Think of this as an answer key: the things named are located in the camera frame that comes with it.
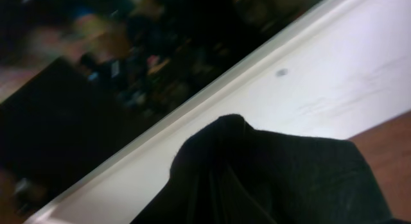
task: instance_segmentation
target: dark clothing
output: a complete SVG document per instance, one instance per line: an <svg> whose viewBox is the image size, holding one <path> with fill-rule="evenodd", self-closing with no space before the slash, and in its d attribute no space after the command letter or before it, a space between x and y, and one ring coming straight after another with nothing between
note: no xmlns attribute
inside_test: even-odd
<svg viewBox="0 0 411 224"><path fill-rule="evenodd" d="M353 143L255 130L229 115L183 144L167 184L132 223L396 223L391 219Z"/></svg>

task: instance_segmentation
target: wooden floor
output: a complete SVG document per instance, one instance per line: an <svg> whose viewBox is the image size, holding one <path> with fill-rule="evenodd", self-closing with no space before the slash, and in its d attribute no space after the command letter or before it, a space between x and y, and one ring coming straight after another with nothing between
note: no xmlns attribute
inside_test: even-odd
<svg viewBox="0 0 411 224"><path fill-rule="evenodd" d="M371 166L393 215L411 221L411 112L351 140Z"/></svg>

